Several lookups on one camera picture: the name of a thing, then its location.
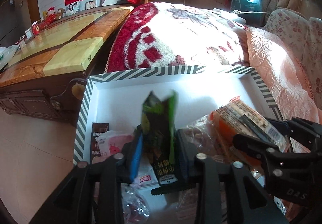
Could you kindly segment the red plush toy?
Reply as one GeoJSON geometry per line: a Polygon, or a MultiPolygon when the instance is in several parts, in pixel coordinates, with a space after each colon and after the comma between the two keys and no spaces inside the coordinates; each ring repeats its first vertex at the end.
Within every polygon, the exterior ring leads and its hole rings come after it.
{"type": "Polygon", "coordinates": [[[47,23],[52,23],[56,19],[56,10],[54,7],[50,7],[47,11],[47,17],[46,17],[46,22],[47,23]]]}

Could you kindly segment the striped white tray box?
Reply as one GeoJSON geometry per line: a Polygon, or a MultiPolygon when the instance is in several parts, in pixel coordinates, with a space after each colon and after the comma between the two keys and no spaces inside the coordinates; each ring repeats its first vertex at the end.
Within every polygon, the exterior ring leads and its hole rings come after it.
{"type": "Polygon", "coordinates": [[[282,114],[268,87],[252,67],[216,72],[204,66],[125,70],[89,77],[76,126],[73,162],[91,162],[93,123],[131,133],[141,123],[150,93],[160,99],[176,95],[175,127],[183,128],[238,97],[268,118],[282,114]]]}

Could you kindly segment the white plastic bag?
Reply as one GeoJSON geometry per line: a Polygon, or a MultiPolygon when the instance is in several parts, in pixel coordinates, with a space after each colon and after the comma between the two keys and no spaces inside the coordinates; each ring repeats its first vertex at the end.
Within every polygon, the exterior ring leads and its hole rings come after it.
{"type": "Polygon", "coordinates": [[[18,50],[17,45],[11,45],[9,47],[0,47],[0,70],[2,70],[9,61],[14,57],[18,50]]]}

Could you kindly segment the small portrait photo frame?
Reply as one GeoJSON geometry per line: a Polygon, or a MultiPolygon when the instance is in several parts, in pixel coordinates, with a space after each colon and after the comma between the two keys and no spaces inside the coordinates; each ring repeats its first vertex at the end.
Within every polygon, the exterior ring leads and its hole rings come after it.
{"type": "Polygon", "coordinates": [[[96,0],[90,0],[85,3],[85,10],[96,8],[96,0]]]}

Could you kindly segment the green lime snack packet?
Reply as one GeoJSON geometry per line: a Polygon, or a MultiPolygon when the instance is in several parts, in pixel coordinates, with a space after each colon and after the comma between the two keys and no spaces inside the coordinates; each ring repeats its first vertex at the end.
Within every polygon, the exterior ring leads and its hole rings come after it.
{"type": "Polygon", "coordinates": [[[179,192],[185,182],[181,171],[187,165],[184,158],[179,158],[185,145],[176,135],[176,107],[175,91],[163,100],[151,91],[142,105],[140,128],[144,152],[159,184],[151,190],[153,196],[179,192]]]}

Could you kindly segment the wooden marble-top coffee table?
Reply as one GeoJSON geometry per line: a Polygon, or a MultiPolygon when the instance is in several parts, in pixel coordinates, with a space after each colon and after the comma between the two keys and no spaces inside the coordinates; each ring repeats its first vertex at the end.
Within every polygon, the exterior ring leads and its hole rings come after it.
{"type": "Polygon", "coordinates": [[[103,73],[132,6],[99,7],[56,21],[1,72],[1,110],[75,125],[87,79],[103,73]]]}

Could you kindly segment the small couple photo frame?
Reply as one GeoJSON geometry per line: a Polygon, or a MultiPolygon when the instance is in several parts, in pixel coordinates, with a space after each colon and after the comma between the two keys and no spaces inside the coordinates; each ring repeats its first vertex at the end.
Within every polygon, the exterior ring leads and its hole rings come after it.
{"type": "Polygon", "coordinates": [[[66,16],[71,16],[73,14],[77,14],[80,12],[80,1],[76,1],[74,3],[69,4],[66,7],[66,16]]]}

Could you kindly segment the orange bread packet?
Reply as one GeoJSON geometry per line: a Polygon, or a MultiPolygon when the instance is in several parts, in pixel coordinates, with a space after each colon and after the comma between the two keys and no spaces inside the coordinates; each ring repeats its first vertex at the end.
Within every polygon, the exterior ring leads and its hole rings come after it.
{"type": "Polygon", "coordinates": [[[251,167],[260,166],[258,159],[253,159],[234,147],[233,137],[237,134],[245,134],[267,144],[276,145],[280,152],[286,152],[290,146],[289,141],[268,119],[245,104],[239,97],[212,111],[209,122],[213,126],[213,134],[220,151],[231,162],[240,160],[251,167]]]}

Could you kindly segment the dark chocolate bar packet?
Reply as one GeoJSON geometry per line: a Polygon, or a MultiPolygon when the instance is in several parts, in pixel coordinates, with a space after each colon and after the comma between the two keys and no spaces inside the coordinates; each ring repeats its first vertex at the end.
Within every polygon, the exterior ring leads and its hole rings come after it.
{"type": "Polygon", "coordinates": [[[90,145],[90,162],[100,162],[101,151],[99,147],[99,141],[101,136],[108,132],[110,128],[109,123],[92,123],[91,131],[91,145],[90,145]]]}

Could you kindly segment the peach quilted blanket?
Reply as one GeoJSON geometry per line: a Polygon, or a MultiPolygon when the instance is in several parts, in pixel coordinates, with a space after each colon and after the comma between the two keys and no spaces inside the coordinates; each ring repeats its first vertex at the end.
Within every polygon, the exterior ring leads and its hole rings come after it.
{"type": "Polygon", "coordinates": [[[255,27],[246,29],[250,65],[268,86],[284,119],[321,123],[321,109],[299,60],[278,36],[255,27]]]}

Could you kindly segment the clear bag of red dates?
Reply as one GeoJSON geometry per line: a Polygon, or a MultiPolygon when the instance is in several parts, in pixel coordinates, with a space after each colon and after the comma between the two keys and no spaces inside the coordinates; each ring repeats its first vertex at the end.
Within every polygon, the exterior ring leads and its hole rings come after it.
{"type": "Polygon", "coordinates": [[[147,223],[150,209],[146,200],[129,184],[122,184],[121,188],[124,223],[147,223]]]}

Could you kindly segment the floral sofa cover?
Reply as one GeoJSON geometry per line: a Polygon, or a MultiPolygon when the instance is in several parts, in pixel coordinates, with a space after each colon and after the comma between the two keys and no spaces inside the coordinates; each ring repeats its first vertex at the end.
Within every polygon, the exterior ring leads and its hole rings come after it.
{"type": "Polygon", "coordinates": [[[274,10],[264,30],[275,34],[300,61],[321,108],[321,19],[306,19],[287,9],[274,10]]]}

